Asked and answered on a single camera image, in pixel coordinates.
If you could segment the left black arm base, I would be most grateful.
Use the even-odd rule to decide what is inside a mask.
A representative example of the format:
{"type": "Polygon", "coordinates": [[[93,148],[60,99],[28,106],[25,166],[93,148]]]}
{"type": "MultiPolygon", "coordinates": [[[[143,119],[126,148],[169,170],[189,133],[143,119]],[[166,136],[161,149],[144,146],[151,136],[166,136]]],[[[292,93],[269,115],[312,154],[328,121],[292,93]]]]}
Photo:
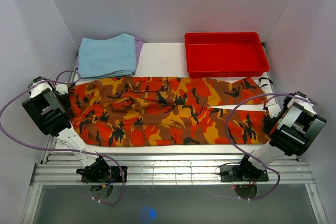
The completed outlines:
{"type": "Polygon", "coordinates": [[[117,166],[111,166],[108,171],[106,171],[104,174],[98,174],[97,177],[87,177],[85,176],[84,169],[77,169],[76,173],[81,175],[81,182],[83,183],[107,183],[107,182],[115,182],[115,183],[121,183],[122,182],[122,174],[124,181],[127,181],[127,173],[128,173],[128,167],[127,166],[121,166],[122,173],[120,172],[119,168],[117,166]]]}

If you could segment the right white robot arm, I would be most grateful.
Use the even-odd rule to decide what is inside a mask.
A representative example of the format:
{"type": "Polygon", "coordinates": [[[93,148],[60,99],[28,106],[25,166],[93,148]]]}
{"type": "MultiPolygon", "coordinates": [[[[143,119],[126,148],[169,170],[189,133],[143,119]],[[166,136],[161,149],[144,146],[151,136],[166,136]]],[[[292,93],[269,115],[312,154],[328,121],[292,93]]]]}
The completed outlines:
{"type": "Polygon", "coordinates": [[[236,168],[242,180],[257,180],[266,167],[285,156],[301,156],[311,146],[327,120],[313,109],[308,97],[297,91],[283,101],[283,108],[276,117],[263,120],[263,131],[269,141],[261,148],[245,155],[236,168]]]}

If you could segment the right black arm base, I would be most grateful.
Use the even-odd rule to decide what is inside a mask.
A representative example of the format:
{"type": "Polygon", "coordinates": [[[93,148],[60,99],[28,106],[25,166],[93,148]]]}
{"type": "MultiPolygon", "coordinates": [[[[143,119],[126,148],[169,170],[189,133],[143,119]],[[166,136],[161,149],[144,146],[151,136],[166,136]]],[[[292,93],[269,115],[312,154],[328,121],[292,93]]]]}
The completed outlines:
{"type": "Polygon", "coordinates": [[[215,174],[220,177],[221,182],[268,182],[269,177],[267,172],[264,172],[260,177],[255,178],[250,175],[242,175],[237,172],[237,163],[226,163],[218,166],[215,169],[215,174]]]}

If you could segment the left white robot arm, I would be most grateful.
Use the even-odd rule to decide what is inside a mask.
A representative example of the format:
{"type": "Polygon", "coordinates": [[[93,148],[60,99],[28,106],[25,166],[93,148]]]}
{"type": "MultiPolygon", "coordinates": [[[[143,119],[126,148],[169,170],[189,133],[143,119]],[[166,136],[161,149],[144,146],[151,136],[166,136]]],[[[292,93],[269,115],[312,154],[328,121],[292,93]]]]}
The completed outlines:
{"type": "Polygon", "coordinates": [[[76,173],[91,182],[110,181],[112,171],[108,163],[85,144],[71,123],[67,85],[37,77],[28,87],[29,98],[22,103],[23,108],[42,133],[62,142],[79,159],[82,168],[76,173]]]}

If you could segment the orange camouflage trousers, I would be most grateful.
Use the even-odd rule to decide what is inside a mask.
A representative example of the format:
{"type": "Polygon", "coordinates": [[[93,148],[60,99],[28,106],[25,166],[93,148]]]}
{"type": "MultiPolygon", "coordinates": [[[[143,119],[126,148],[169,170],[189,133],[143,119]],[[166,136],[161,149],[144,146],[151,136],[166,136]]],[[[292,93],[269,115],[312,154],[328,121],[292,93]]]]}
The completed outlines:
{"type": "Polygon", "coordinates": [[[88,145],[265,144],[267,112],[237,110],[243,101],[263,104],[251,78],[230,83],[211,78],[123,77],[68,89],[72,124],[88,145]]]}

